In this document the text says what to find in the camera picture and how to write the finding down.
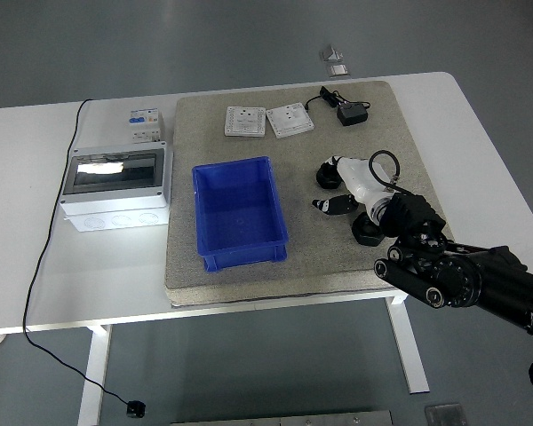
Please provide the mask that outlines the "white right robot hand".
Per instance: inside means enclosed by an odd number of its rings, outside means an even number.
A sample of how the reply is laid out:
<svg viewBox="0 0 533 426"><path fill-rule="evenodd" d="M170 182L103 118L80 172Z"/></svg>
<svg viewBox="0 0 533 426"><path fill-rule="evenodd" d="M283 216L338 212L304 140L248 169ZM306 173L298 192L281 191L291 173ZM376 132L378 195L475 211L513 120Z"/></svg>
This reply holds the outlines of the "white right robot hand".
<svg viewBox="0 0 533 426"><path fill-rule="evenodd" d="M369 161L332 156L316 173L322 189L337 189L344 183L348 194L328 200L313 200L312 204L326 215L342 215L357 210L360 205L377 225L393 194L388 192L370 172Z"/></svg>

